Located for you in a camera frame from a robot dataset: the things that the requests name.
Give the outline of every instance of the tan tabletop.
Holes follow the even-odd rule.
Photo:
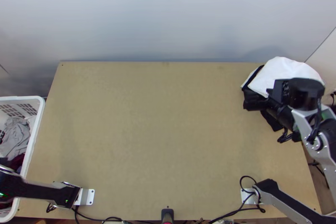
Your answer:
[[[95,189],[94,218],[213,219],[241,205],[239,178],[272,178],[320,211],[300,143],[279,144],[240,85],[257,63],[63,62],[48,96],[28,180]],[[17,216],[73,219],[22,200]],[[235,218],[284,216],[245,211]]]

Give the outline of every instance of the laundry basket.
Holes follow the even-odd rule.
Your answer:
[[[36,115],[33,127],[30,125],[31,134],[20,172],[20,175],[23,177],[27,175],[44,107],[45,101],[40,96],[0,97],[0,139],[6,134],[6,132],[4,132],[5,123],[9,117],[25,118]],[[1,223],[9,221],[15,216],[19,201],[18,198],[15,198],[11,207],[0,209]]]

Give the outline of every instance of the white corner wall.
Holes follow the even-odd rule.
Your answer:
[[[46,95],[60,60],[304,61],[335,26],[334,2],[0,0],[0,92]]]
[[[331,103],[329,96],[336,90],[336,29],[306,61],[325,82],[324,102]]]

